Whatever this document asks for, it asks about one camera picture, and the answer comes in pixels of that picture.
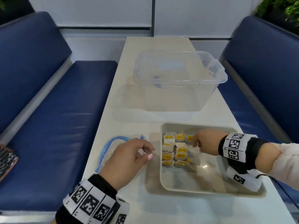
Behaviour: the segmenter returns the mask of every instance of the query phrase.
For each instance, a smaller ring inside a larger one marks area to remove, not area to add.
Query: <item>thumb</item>
[[[153,158],[153,154],[144,154],[136,159],[136,163],[138,168],[141,168],[144,164],[146,164],[149,160]]]

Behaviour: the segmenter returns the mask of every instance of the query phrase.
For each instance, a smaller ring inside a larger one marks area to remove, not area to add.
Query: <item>transparent storage box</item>
[[[199,111],[227,74],[207,52],[144,51],[133,79],[147,111]]]
[[[243,185],[235,182],[226,175],[228,162],[221,156],[212,156],[200,153],[200,163],[197,164],[198,172],[186,166],[184,168],[167,168],[162,166],[162,145],[163,136],[166,132],[184,132],[187,135],[195,135],[203,129],[219,129],[230,133],[237,132],[236,129],[226,126],[207,126],[181,123],[163,123],[160,131],[160,181],[162,186],[169,191],[233,195],[240,197],[262,198],[266,196],[266,188],[262,183],[257,192],[246,189]]]

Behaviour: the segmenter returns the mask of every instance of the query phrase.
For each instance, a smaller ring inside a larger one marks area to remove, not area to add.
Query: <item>plastic bag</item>
[[[95,169],[96,173],[99,173],[107,160],[111,157],[113,154],[114,150],[119,146],[120,144],[123,144],[127,142],[128,140],[131,140],[133,138],[139,138],[139,139],[145,139],[146,137],[142,134],[138,135],[118,135],[110,138],[109,140],[106,141],[104,144],[103,148],[101,149],[101,153],[99,155],[99,160],[97,163],[97,168]]]

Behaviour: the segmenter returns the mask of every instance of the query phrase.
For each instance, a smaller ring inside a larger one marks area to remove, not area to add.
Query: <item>blue seat cushion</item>
[[[115,75],[114,61],[77,61],[8,145],[19,161],[0,210],[56,211],[81,180]]]
[[[244,133],[256,134],[269,142],[279,143],[229,74],[227,82],[219,84],[218,89]],[[293,200],[299,203],[299,192],[280,181],[279,183]],[[282,200],[291,203],[282,189],[276,183],[274,185]]]
[[[294,143],[299,143],[299,37],[243,19],[223,56]]]
[[[0,26],[0,133],[13,121],[71,50],[47,12]]]

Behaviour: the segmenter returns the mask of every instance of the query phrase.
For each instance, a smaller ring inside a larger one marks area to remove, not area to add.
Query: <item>white sleeve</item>
[[[299,190],[299,144],[275,144],[282,154],[267,174]]]

